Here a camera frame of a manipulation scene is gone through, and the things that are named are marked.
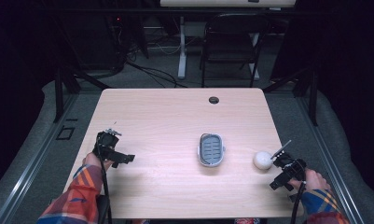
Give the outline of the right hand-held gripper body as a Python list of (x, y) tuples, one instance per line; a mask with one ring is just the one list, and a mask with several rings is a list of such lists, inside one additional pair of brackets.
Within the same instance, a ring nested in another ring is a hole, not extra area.
[(302, 159), (293, 159), (292, 156), (285, 151), (285, 148), (291, 143), (286, 142), (272, 156), (272, 163), (282, 169), (282, 172), (275, 178), (276, 181), (289, 181), (295, 178), (299, 181), (304, 179), (306, 162)]

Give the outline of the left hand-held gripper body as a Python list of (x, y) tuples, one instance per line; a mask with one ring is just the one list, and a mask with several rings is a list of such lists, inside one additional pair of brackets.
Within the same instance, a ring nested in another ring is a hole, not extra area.
[(97, 133), (93, 153), (102, 161), (122, 161), (122, 154), (115, 151), (120, 133), (112, 129)]

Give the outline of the white ball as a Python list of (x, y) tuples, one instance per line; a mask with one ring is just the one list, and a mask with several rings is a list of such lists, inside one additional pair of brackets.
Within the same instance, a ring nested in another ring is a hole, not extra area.
[(260, 170), (269, 170), (272, 166), (271, 154), (266, 151), (259, 151), (254, 156), (253, 163)]

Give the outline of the person's left hand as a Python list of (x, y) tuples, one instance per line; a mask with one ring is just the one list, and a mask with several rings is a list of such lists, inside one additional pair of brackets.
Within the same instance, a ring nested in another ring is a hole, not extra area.
[(100, 161), (92, 152), (88, 153), (87, 156), (82, 161), (83, 165), (94, 165), (99, 168), (104, 167), (107, 170), (112, 164), (112, 161)]

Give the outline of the person's right hand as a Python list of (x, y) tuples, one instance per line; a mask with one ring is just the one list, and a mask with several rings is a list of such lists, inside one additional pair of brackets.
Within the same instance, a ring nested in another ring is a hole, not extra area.
[(306, 180), (305, 180), (304, 192), (314, 192), (314, 191), (331, 192), (330, 185), (320, 173), (312, 169), (306, 169), (305, 176), (306, 176)]

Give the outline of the person's red patterned clothing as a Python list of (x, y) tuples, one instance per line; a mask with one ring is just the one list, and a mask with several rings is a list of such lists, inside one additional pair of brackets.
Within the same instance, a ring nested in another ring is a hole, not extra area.
[(260, 218), (235, 218), (234, 224), (260, 224)]

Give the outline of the black metal stand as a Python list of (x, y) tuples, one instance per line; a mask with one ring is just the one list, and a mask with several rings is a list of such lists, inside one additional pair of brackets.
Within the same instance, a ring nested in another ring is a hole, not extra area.
[(298, 70), (289, 76), (282, 77), (274, 84), (269, 85), (264, 88), (265, 93), (275, 91), (288, 83), (289, 81), (295, 79), (297, 84), (292, 90), (295, 97), (303, 97), (307, 91), (309, 93), (309, 103), (308, 103), (308, 116), (310, 121), (314, 126), (317, 126), (316, 119), (316, 107), (317, 107), (317, 95), (318, 95), (318, 74), (313, 66), (308, 66)]
[(78, 77), (88, 81), (90, 84), (98, 87), (101, 90), (109, 89), (108, 85), (94, 77), (91, 77), (81, 70), (77, 70), (74, 67), (60, 67), (57, 70), (54, 78), (56, 103), (56, 115), (54, 122), (58, 122), (64, 112), (63, 87), (65, 87), (71, 94), (79, 94), (81, 91), (81, 87), (76, 80)]

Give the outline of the white soap dish grey insert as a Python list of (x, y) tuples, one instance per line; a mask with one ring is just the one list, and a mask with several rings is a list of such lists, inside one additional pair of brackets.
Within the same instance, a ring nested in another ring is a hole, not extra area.
[(197, 149), (199, 162), (206, 167), (216, 167), (224, 159), (225, 150), (219, 134), (204, 133), (201, 135)]

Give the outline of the dark equipment cabinet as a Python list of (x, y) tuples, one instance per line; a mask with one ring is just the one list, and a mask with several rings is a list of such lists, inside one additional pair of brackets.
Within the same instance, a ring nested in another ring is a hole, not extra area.
[(63, 26), (80, 66), (87, 70), (110, 70), (116, 73), (124, 67), (114, 29), (104, 15), (67, 14)]

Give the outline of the white desk with legs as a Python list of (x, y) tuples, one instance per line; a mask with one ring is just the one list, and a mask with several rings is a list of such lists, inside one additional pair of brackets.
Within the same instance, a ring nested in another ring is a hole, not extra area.
[[(232, 8), (232, 7), (252, 7), (252, 8), (291, 8), (297, 0), (160, 0), (161, 7), (169, 8), (189, 8), (197, 7), (209, 9)], [(180, 18), (180, 60), (178, 66), (178, 77), (186, 77), (187, 52), (186, 52), (186, 32), (185, 16)]]

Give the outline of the black folding chair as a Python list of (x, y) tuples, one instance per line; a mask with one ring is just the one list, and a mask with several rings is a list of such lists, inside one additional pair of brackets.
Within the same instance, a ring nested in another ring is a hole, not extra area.
[(253, 64), (250, 87), (255, 81), (263, 37), (270, 29), (270, 20), (261, 14), (223, 13), (212, 17), (204, 27), (200, 70), (201, 85), (205, 80), (207, 63), (233, 63), (244, 67)]

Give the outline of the aluminium floor rail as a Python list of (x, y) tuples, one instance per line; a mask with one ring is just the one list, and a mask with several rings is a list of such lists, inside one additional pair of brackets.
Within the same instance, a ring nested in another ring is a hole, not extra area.
[(319, 159), (332, 182), (344, 214), (351, 224), (366, 224), (354, 198), (353, 188), (349, 186), (349, 177), (352, 181), (358, 178), (351, 164), (349, 144), (327, 99), (318, 99), (317, 126), (312, 123), (309, 116), (308, 99), (301, 97), (297, 98), (296, 102), (313, 135), (318, 147)]
[(0, 180), (0, 224), (7, 224), (14, 217), (77, 99), (76, 94), (67, 96), (63, 114), (54, 122), (55, 100), (45, 98), (35, 124)]

